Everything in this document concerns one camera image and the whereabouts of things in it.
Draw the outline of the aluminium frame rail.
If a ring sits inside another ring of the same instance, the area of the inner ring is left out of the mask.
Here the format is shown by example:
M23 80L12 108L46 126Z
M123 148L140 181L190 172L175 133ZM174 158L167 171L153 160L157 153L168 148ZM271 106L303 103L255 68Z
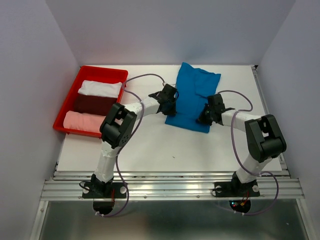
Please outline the aluminium frame rail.
M217 182L228 182L231 172L124 172L131 201L213 200L212 189ZM82 201L79 182L89 180L88 172L56 172L42 188L42 201ZM300 181L288 171L276 178L264 175L257 179L261 200L271 200L279 187L279 199L303 199Z

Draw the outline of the white rolled t shirt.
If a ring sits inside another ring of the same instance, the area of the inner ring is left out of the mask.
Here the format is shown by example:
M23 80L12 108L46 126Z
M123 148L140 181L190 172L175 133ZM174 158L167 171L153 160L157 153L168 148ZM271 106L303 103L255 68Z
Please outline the white rolled t shirt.
M117 98L119 96L122 83L103 83L92 80L84 80L77 91L81 95Z

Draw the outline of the blue t shirt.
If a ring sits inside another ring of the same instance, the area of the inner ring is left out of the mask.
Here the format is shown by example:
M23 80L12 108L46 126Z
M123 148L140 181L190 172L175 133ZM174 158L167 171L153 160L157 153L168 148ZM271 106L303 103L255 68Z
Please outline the blue t shirt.
M220 73L194 68L183 62L176 79L179 93L176 115L168 116L165 124L194 132L209 133L210 126L197 123L197 118L208 103L207 97L216 93L220 79Z

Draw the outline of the maroon rolled t shirt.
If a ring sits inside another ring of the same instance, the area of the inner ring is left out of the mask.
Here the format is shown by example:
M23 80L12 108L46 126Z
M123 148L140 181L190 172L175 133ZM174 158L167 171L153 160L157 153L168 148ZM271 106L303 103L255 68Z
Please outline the maroon rolled t shirt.
M91 115L106 116L117 98L79 94L73 105L73 111Z

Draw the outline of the pink rolled t shirt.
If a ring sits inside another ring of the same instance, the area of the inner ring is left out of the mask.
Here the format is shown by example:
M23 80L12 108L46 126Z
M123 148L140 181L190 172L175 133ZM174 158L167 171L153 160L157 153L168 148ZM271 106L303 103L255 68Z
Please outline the pink rolled t shirt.
M66 129L99 133L105 116L68 111L63 120Z

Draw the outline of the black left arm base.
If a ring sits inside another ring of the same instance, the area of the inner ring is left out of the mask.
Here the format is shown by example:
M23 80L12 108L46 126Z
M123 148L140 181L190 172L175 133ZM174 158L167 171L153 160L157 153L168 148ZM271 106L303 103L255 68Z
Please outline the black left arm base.
M90 181L81 181L83 199L125 199L127 189L123 182L112 182L105 186L95 186Z

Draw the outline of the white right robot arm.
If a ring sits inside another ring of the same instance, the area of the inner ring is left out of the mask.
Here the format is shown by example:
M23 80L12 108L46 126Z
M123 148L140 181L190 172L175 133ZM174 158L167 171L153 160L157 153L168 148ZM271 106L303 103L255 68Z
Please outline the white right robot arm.
M232 149L239 164L239 169L235 172L236 179L230 182L230 189L233 194L242 195L248 190L248 183L265 174L264 167L286 151L287 143L274 115L250 114L254 106L249 98L234 90L232 93L242 96L248 102L249 108L236 110L225 107L219 92L207 97L207 103L196 122L207 126L215 123L230 127ZM241 162L237 153L235 129L246 136L248 156L244 162Z

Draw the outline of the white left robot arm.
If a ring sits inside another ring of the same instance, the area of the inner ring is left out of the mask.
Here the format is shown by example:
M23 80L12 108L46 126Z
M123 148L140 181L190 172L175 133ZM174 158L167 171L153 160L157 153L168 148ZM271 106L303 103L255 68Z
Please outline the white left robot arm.
M114 178L114 167L121 149L138 129L143 117L162 113L175 116L178 90L165 84L161 91L149 94L145 99L130 104L115 103L100 126L101 153L96 170L91 176L94 191L100 197L111 193L110 182Z

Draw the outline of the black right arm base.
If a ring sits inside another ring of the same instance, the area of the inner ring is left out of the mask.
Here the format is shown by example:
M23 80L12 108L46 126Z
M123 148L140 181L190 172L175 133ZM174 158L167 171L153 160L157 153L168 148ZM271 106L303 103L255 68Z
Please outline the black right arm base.
M231 180L215 182L211 195L217 198L259 197L260 189L256 180L241 183L234 174Z

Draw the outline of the red plastic tray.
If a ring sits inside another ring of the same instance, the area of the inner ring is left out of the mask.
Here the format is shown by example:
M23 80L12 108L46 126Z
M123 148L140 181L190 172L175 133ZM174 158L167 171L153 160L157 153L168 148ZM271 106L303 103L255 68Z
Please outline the red plastic tray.
M88 80L105 84L116 84L125 82L127 77L128 71L124 69L89 65L81 66L53 123L53 129L66 134L100 138L100 133L65 128L63 126L63 122L66 114L68 111L74 110L74 102L78 96L78 90L82 86L83 81Z

